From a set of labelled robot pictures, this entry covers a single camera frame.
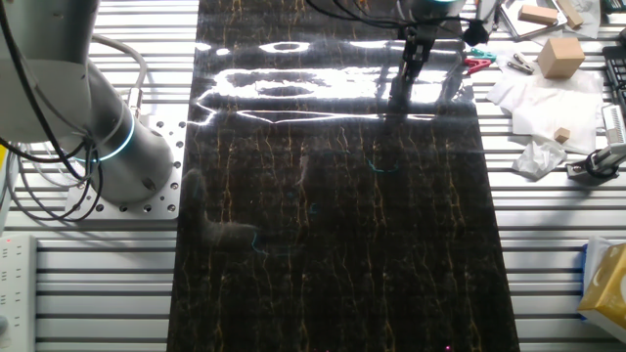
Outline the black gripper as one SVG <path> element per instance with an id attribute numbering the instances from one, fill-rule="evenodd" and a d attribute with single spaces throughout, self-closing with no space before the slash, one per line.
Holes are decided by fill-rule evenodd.
<path id="1" fill-rule="evenodd" d="M 399 70 L 402 84 L 413 84 L 428 61 L 432 45 L 437 38 L 437 25 L 403 26 L 397 39 L 405 42 L 405 60 Z"/>

